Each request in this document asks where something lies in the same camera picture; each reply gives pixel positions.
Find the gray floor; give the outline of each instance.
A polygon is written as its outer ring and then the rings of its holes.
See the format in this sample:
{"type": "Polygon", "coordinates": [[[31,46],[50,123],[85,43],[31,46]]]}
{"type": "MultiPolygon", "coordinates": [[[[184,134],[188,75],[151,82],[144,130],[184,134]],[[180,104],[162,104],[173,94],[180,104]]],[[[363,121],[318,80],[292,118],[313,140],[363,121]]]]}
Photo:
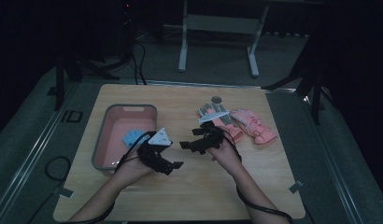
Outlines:
{"type": "MultiPolygon", "coordinates": [[[[257,87],[286,77],[306,42],[306,38],[298,36],[264,35],[256,52],[261,75],[255,78],[250,76],[248,68],[245,50],[248,36],[224,44],[192,39],[184,73],[177,71],[180,50],[177,35],[171,35],[166,43],[151,42],[148,35],[139,40],[146,49],[143,72],[148,84],[186,82],[257,87]]],[[[138,46],[135,57],[138,61],[142,58],[138,46]]],[[[113,75],[121,77],[115,83],[132,84],[133,65],[128,64],[113,75]]],[[[284,88],[294,89],[298,81],[284,88]]],[[[53,71],[37,83],[0,134],[0,200],[4,196],[11,199],[0,216],[0,223],[26,223],[50,195],[58,181],[47,178],[45,165],[57,156],[73,160],[99,88],[108,82],[100,77],[86,77],[81,83],[67,82],[68,100],[57,112],[52,110],[55,98],[46,94],[55,85],[53,71]],[[62,121],[65,111],[82,112],[81,122],[62,121]],[[47,124],[53,124],[54,128],[50,130],[47,124]],[[50,138],[39,138],[42,133],[50,138]],[[30,152],[37,152],[39,158],[28,173],[20,174],[24,176],[20,180],[23,188],[12,192],[14,198],[11,198],[8,196],[11,192],[6,190],[12,180],[19,180],[15,174],[30,152]]],[[[267,92],[267,98],[295,179],[305,183],[300,192],[316,223],[383,223],[383,196],[338,111],[323,99],[324,110],[319,112],[321,125],[317,126],[309,116],[309,105],[295,93],[267,92]]],[[[64,172],[63,164],[54,165],[56,173],[64,172]]],[[[52,212],[57,199],[56,195],[50,198],[33,223],[55,223],[52,212]]],[[[305,217],[295,223],[311,223],[311,220],[305,217]]]]}

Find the pink object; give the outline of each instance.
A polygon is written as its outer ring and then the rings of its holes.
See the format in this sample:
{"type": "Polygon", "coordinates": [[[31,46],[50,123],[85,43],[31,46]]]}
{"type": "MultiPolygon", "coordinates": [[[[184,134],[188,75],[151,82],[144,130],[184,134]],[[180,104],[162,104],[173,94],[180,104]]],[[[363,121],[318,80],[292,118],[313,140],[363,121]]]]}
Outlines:
{"type": "Polygon", "coordinates": [[[92,155],[92,165],[113,172],[128,147],[122,140],[132,130],[155,131],[157,109],[153,105],[112,105],[106,110],[92,155]]]}
{"type": "MultiPolygon", "coordinates": [[[[207,109],[206,112],[208,114],[216,113],[214,109],[207,109]]],[[[220,119],[213,119],[212,122],[214,122],[215,126],[225,127],[227,130],[229,130],[230,136],[234,139],[236,143],[241,141],[242,137],[244,136],[244,132],[241,129],[235,127],[233,124],[226,125],[220,119]]]]}
{"type": "Polygon", "coordinates": [[[230,116],[238,121],[245,133],[255,137],[256,144],[264,144],[277,137],[257,115],[248,109],[231,111],[230,116]]]}

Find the hand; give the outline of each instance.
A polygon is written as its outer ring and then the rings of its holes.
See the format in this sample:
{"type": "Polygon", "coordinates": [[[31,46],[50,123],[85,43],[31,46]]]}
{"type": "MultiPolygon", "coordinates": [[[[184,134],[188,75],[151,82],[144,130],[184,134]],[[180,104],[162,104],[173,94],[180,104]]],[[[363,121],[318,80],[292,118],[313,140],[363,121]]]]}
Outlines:
{"type": "Polygon", "coordinates": [[[209,148],[206,150],[213,158],[212,161],[217,161],[218,164],[230,175],[236,175],[244,166],[238,159],[233,147],[226,141],[220,145],[220,148],[209,148]]]}
{"type": "MultiPolygon", "coordinates": [[[[136,150],[130,153],[127,160],[132,158],[136,158],[138,154],[136,150]]],[[[116,179],[116,182],[120,186],[120,188],[126,188],[130,185],[133,185],[136,181],[148,175],[153,170],[146,166],[139,158],[126,161],[122,164],[119,170],[112,176],[112,178],[116,179]]]]}

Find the table leg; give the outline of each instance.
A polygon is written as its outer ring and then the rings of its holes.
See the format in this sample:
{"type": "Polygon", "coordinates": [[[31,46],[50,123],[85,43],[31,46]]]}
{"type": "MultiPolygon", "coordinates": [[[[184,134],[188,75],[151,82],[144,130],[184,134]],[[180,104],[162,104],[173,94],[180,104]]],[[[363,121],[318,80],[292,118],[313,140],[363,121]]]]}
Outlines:
{"type": "Polygon", "coordinates": [[[261,34],[262,34],[262,28],[264,25],[265,18],[267,16],[268,8],[269,7],[264,7],[260,21],[258,22],[258,24],[256,26],[255,38],[253,40],[252,46],[247,47],[250,72],[251,72],[253,77],[259,76],[258,65],[256,63],[256,58],[255,58],[255,50],[256,50],[256,47],[258,45],[259,38],[261,37],[261,34]]]}
{"type": "Polygon", "coordinates": [[[183,1],[183,26],[182,26],[182,47],[180,48],[179,66],[177,70],[184,72],[186,70],[186,60],[188,57],[188,1],[183,1]]]}

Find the black cable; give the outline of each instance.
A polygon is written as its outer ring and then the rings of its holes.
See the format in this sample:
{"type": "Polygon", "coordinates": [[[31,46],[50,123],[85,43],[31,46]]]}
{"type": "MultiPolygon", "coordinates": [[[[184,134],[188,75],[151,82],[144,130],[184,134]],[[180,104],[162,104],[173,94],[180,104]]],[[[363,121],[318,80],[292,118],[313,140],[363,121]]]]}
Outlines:
{"type": "Polygon", "coordinates": [[[136,63],[136,58],[134,56],[134,54],[132,54],[132,59],[134,61],[134,64],[135,64],[135,73],[134,73],[134,76],[135,76],[135,84],[138,85],[138,81],[137,81],[137,75],[139,74],[141,79],[142,79],[142,82],[144,85],[147,85],[147,82],[143,76],[143,73],[142,73],[142,64],[145,60],[145,55],[146,55],[146,50],[145,50],[145,47],[143,47],[141,44],[139,44],[138,42],[134,41],[133,42],[134,44],[138,45],[142,50],[143,50],[143,54],[142,54],[142,59],[139,63],[139,65],[136,63]]]}
{"type": "Polygon", "coordinates": [[[138,158],[139,158],[138,156],[137,156],[137,157],[133,157],[133,158],[131,158],[131,159],[126,160],[125,162],[127,162],[127,161],[133,161],[133,160],[138,159],[138,158]]]}
{"type": "Polygon", "coordinates": [[[115,169],[115,173],[116,171],[118,171],[120,169],[120,167],[125,163],[127,162],[127,157],[130,155],[131,151],[134,149],[134,147],[136,147],[136,145],[138,145],[139,141],[142,140],[146,135],[148,134],[151,134],[153,132],[146,132],[146,133],[143,133],[142,135],[140,135],[136,141],[133,143],[133,145],[128,149],[128,151],[121,157],[118,165],[116,166],[116,169],[115,169]]]}
{"type": "Polygon", "coordinates": [[[47,201],[56,193],[56,191],[58,190],[58,188],[61,187],[61,185],[64,183],[64,181],[66,180],[66,177],[67,175],[69,174],[69,170],[70,170],[70,166],[71,166],[71,162],[70,160],[67,158],[67,157],[64,157],[64,156],[59,156],[59,157],[55,157],[53,159],[51,159],[48,163],[46,163],[46,166],[45,166],[45,174],[48,178],[52,179],[52,180],[56,180],[56,181],[60,181],[60,183],[51,191],[50,195],[43,201],[43,203],[41,203],[37,209],[35,210],[35,212],[32,214],[31,218],[28,220],[28,224],[32,223],[32,221],[34,220],[34,218],[36,217],[36,215],[40,212],[40,210],[42,209],[42,207],[47,203],[47,201]],[[57,160],[65,160],[66,161],[66,172],[65,174],[61,177],[61,178],[58,178],[58,177],[55,177],[53,175],[50,174],[49,172],[49,167],[50,165],[54,162],[54,161],[57,161],[57,160]]]}
{"type": "Polygon", "coordinates": [[[112,205],[110,205],[110,207],[104,212],[104,214],[102,214],[99,217],[96,217],[96,218],[93,218],[90,220],[85,220],[85,221],[74,221],[74,222],[64,222],[64,223],[67,223],[67,224],[95,224],[95,223],[101,222],[101,221],[105,220],[106,217],[109,216],[109,214],[112,212],[114,206],[115,206],[114,203],[112,205]]]}
{"type": "MultiPolygon", "coordinates": [[[[223,130],[225,133],[227,133],[231,138],[232,136],[229,134],[229,132],[223,130]]],[[[225,135],[223,135],[224,139],[232,146],[235,154],[237,155],[238,159],[240,161],[241,160],[241,155],[238,153],[238,150],[235,146],[235,141],[234,139],[232,138],[232,140],[230,140],[228,137],[226,137],[225,135]]],[[[259,211],[262,211],[262,212],[265,212],[265,213],[268,213],[268,214],[273,214],[273,215],[276,215],[276,216],[281,216],[281,217],[284,217],[288,220],[288,222],[290,224],[293,223],[293,219],[291,218],[291,216],[285,212],[282,212],[282,211],[278,211],[278,210],[275,210],[275,209],[271,209],[271,208],[267,208],[267,207],[263,207],[263,206],[259,206],[257,204],[254,204],[254,203],[251,203],[250,201],[247,200],[247,198],[241,193],[241,191],[238,189],[238,187],[236,187],[236,190],[237,190],[237,194],[238,194],[238,197],[241,199],[241,201],[246,204],[247,206],[253,208],[253,209],[256,209],[256,210],[259,210],[259,211]]]]}
{"type": "Polygon", "coordinates": [[[284,212],[281,212],[281,211],[278,211],[278,210],[275,210],[275,209],[271,209],[271,208],[267,208],[267,207],[263,207],[263,206],[259,206],[257,204],[254,204],[254,203],[251,203],[250,201],[248,201],[244,195],[241,193],[241,191],[237,189],[237,194],[238,194],[238,197],[241,199],[241,201],[246,204],[247,206],[253,208],[253,209],[256,209],[256,210],[259,210],[259,211],[262,211],[262,212],[265,212],[265,213],[268,213],[268,214],[272,214],[272,215],[276,215],[276,216],[280,216],[280,217],[284,217],[288,220],[288,222],[290,224],[293,223],[293,219],[291,218],[290,215],[288,215],[287,213],[284,213],[284,212]]]}

